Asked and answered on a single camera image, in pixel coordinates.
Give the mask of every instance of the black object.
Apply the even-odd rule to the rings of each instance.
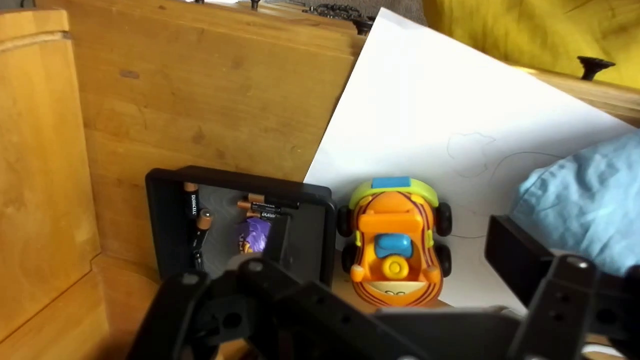
[[[350,274],[353,266],[356,264],[356,256],[358,256],[358,245],[354,242],[349,242],[344,248],[342,248],[342,269],[346,274]]]
[[[593,55],[578,55],[585,72],[582,79],[594,79],[598,72],[617,66],[617,62],[604,60],[604,57],[593,57]]]
[[[354,212],[349,205],[339,208],[339,233],[349,237],[354,233]]]
[[[205,253],[203,242],[212,228],[212,214],[208,209],[201,209],[196,224],[195,224],[195,240],[193,240],[193,262],[198,272],[205,272]]]
[[[198,183],[198,199],[215,216],[215,225],[198,252],[205,269],[216,278],[226,269],[233,256],[241,252],[238,229],[245,212],[236,199],[247,193],[262,193],[270,205],[279,205],[262,256],[279,262],[300,280],[330,283],[336,248],[336,214],[332,192],[324,185],[286,182],[250,173],[188,165],[180,170],[153,170],[146,175],[149,205],[161,278],[196,272],[195,219],[185,212],[191,195],[185,182]]]
[[[440,201],[437,208],[437,233],[449,235],[455,229],[455,214],[447,201]]]
[[[185,198],[187,198],[187,216],[188,218],[198,218],[201,214],[201,195],[198,195],[198,183],[195,182],[185,182]]]
[[[455,262],[452,262],[452,250],[443,244],[443,242],[437,242],[435,244],[435,252],[437,252],[437,258],[440,262],[440,269],[443,269],[443,275],[451,275],[452,274],[452,268],[455,268]]]
[[[492,218],[491,228],[489,237],[521,242],[521,229],[508,218]],[[487,253],[496,253],[492,245],[505,242],[491,240]],[[514,264],[500,266],[529,272]],[[247,338],[265,357],[567,360],[581,357],[587,331],[604,333],[629,357],[638,357],[638,274],[635,268],[627,278],[615,278],[585,258],[558,256],[542,274],[526,318],[505,308],[364,316],[322,283],[300,283],[268,258],[252,258],[212,281],[203,274],[166,280],[128,357],[177,357],[185,346],[196,360],[212,357],[218,343]]]
[[[508,216],[491,218],[485,258],[524,305],[532,301],[554,262],[554,253]]]
[[[350,3],[316,3],[316,6],[309,8],[306,11],[312,11],[312,13],[324,16],[324,17],[349,19],[356,26],[360,36],[369,33],[374,26],[374,17],[362,16],[362,11]]]

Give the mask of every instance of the white paper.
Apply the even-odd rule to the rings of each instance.
[[[381,9],[306,182],[339,201],[373,175],[416,175],[452,205],[455,272],[443,299],[523,309],[485,260],[491,214],[508,214],[538,165],[631,126],[435,30]]]

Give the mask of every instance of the black plastic part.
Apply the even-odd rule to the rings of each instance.
[[[187,201],[187,216],[196,219],[198,214],[201,214],[198,190],[196,192],[185,192],[185,201]]]
[[[517,331],[511,357],[582,357],[598,275],[593,262],[558,256]]]
[[[455,229],[455,214],[447,201],[440,201],[437,208],[437,233],[449,235]]]
[[[286,248],[286,242],[291,242],[288,224],[291,224],[288,216],[279,216],[272,219],[272,229],[268,233],[268,242],[265,248],[265,256],[270,258],[272,262],[285,264],[285,248]]]
[[[444,278],[451,275],[452,269],[455,269],[452,250],[451,250],[447,244],[437,242],[437,244],[435,244],[435,252],[437,252],[437,256],[439,256],[443,275],[444,275]]]
[[[245,193],[265,193],[266,201],[291,208],[297,208],[300,204],[319,208],[319,218],[300,219],[299,225],[293,225],[297,221],[297,212],[293,214],[288,228],[291,240],[286,242],[286,245],[275,244],[275,248],[285,245],[285,253],[280,250],[275,260],[280,260],[280,264],[286,269],[300,275],[302,280],[320,280],[324,283],[332,281],[336,248],[336,212],[332,204],[332,192],[328,187],[201,165],[188,165],[180,170],[156,167],[150,170],[146,175],[149,205],[161,278],[171,278],[174,274],[196,269],[191,248],[193,219],[185,214],[185,182],[201,183],[201,187],[215,185],[238,190]],[[309,229],[309,225],[305,225],[302,221],[319,224],[316,228],[322,233],[315,229],[315,235],[320,237],[319,242],[322,244],[309,237],[309,233],[305,231]]]
[[[295,357],[312,357],[312,353],[371,360],[427,357],[425,350],[377,318],[354,309],[328,288],[316,281],[300,283],[268,260],[245,262],[241,278],[262,303],[275,305],[283,326],[293,324],[293,338],[310,343],[297,348],[306,353]]]
[[[188,341],[188,327],[196,309],[196,301],[206,288],[206,274],[180,274],[169,278],[161,286],[146,318],[142,320],[128,357],[179,357],[185,343]]]
[[[550,250],[508,216],[491,218],[485,256],[524,305],[535,297],[554,260]]]
[[[602,274],[598,296],[594,297],[594,318],[590,330],[606,336],[627,357],[640,357],[640,266],[624,278]]]
[[[356,26],[358,36],[366,36],[374,28],[374,22],[366,17],[354,17],[353,23]]]
[[[208,292],[198,299],[191,324],[193,343],[210,348],[254,331],[259,303],[238,290],[236,278],[238,272],[225,272],[225,275],[212,280]]]
[[[344,248],[342,248],[342,253],[341,253],[341,260],[342,260],[342,269],[346,274],[353,272],[353,266],[356,264],[356,256],[358,256],[358,245],[354,242],[349,242]]]
[[[344,237],[354,233],[354,212],[349,205],[336,209],[336,228]]]
[[[604,57],[593,57],[593,55],[578,55],[582,64],[582,79],[594,79],[598,72],[617,66],[617,62],[604,60]]]
[[[379,312],[382,324],[418,343],[432,357],[506,357],[521,318],[495,309]]]

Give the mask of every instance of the orange toy car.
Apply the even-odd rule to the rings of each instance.
[[[339,212],[342,266],[356,293],[377,305],[418,305],[440,296],[452,260],[435,231],[452,231],[452,212],[416,177],[374,177]]]

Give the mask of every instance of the black frame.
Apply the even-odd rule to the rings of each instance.
[[[322,283],[332,283],[335,272],[335,252],[336,252],[336,209],[332,201],[330,187],[316,183],[302,183],[291,179],[277,179],[266,175],[238,173],[203,165],[187,165],[180,170],[154,167],[146,173],[146,193],[149,209],[153,219],[153,235],[156,245],[156,260],[161,278],[166,280],[174,274],[196,272],[191,256],[193,248],[188,244],[191,218],[185,214],[185,182],[196,182],[203,185],[229,187],[238,192],[265,193],[270,201],[293,204],[306,201],[324,208],[324,233],[322,233],[322,258],[320,258],[320,278],[300,280],[320,280]]]

